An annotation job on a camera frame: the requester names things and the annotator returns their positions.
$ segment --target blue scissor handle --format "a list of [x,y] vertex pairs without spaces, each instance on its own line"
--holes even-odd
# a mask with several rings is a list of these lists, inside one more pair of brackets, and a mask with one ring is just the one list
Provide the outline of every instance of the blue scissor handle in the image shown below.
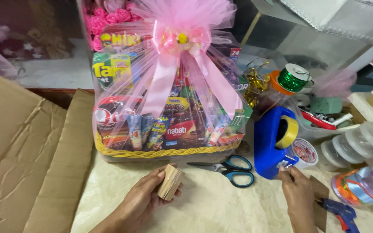
[[[231,163],[231,159],[233,158],[238,158],[238,159],[241,159],[242,161],[246,162],[247,165],[248,165],[248,168],[247,167],[239,167],[239,166],[235,166],[234,164]],[[241,156],[236,156],[236,155],[232,155],[230,156],[227,161],[221,163],[222,166],[224,166],[227,170],[230,169],[230,170],[238,170],[238,171],[246,171],[246,172],[250,172],[251,169],[253,168],[251,166],[251,163],[244,157],[241,157]]]
[[[237,171],[233,171],[233,170],[225,170],[225,171],[221,172],[221,174],[223,174],[225,177],[227,177],[230,180],[230,182],[237,188],[247,188],[250,185],[252,185],[253,182],[254,182],[254,175],[251,172],[237,172]],[[251,181],[248,184],[243,184],[243,185],[237,184],[232,179],[232,177],[235,176],[235,175],[249,176],[251,178]]]

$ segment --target scissors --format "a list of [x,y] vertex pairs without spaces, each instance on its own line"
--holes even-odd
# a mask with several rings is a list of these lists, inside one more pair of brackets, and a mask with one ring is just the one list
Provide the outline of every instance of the scissors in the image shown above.
[[[238,158],[238,159],[241,159],[242,161],[246,162],[246,164],[248,165],[248,168],[247,167],[239,167],[239,166],[236,166],[236,165],[232,164],[231,159],[233,159],[233,158]],[[219,163],[207,163],[207,162],[187,162],[187,164],[190,165],[190,166],[205,169],[205,170],[208,170],[208,171],[220,172],[225,177],[227,177],[230,180],[230,182],[237,188],[247,188],[250,185],[252,185],[253,182],[254,182],[254,175],[250,172],[253,167],[251,166],[251,163],[247,159],[245,159],[244,157],[241,157],[241,156],[232,155],[232,156],[228,157],[227,161],[225,161],[221,164],[219,164]],[[248,184],[237,184],[232,179],[232,177],[235,176],[235,175],[249,176],[251,178],[251,181]]]

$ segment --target cream tablecloth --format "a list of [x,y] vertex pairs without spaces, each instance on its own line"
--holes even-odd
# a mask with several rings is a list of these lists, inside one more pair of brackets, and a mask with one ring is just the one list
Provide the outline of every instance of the cream tablecloth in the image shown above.
[[[253,122],[247,124],[250,131]],[[249,142],[252,133],[246,135]],[[245,156],[251,163],[252,151]],[[220,161],[223,158],[201,161]],[[109,164],[96,155],[78,206],[72,233],[85,233],[109,215],[123,200],[129,189],[152,169],[169,161],[122,162]],[[245,189],[231,185],[218,172],[209,172],[187,166],[190,160],[178,162],[186,174],[182,196],[155,212],[153,218],[139,232],[148,233],[291,233],[287,203],[281,181],[267,180],[255,175],[255,183]],[[315,176],[328,187],[334,175],[314,168],[303,170],[308,177]],[[331,192],[330,198],[337,200]],[[356,209],[355,219],[361,233],[373,232],[373,207]],[[327,215],[327,232],[343,232],[339,220]]]

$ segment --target cardboard box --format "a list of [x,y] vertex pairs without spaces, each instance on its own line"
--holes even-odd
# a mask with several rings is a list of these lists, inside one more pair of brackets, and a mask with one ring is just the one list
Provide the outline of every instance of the cardboard box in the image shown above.
[[88,175],[93,94],[68,111],[0,77],[0,232],[68,232]]

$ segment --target pink bow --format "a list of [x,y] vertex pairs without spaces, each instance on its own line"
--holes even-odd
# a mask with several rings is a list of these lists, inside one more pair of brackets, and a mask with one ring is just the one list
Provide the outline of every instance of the pink bow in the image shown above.
[[[177,36],[183,33],[187,36],[186,43],[178,43]],[[157,49],[159,57],[158,64],[153,74],[151,85],[148,88],[141,114],[152,113],[157,119],[161,114],[172,89],[177,69],[181,60],[181,52],[187,50],[197,62],[205,81],[212,93],[220,102],[227,115],[233,119],[236,109],[242,109],[242,101],[234,88],[225,79],[213,61],[206,55],[212,42],[209,29],[199,28],[195,30],[170,29],[167,25],[155,21],[153,28],[152,43]],[[194,86],[199,99],[203,93]]]

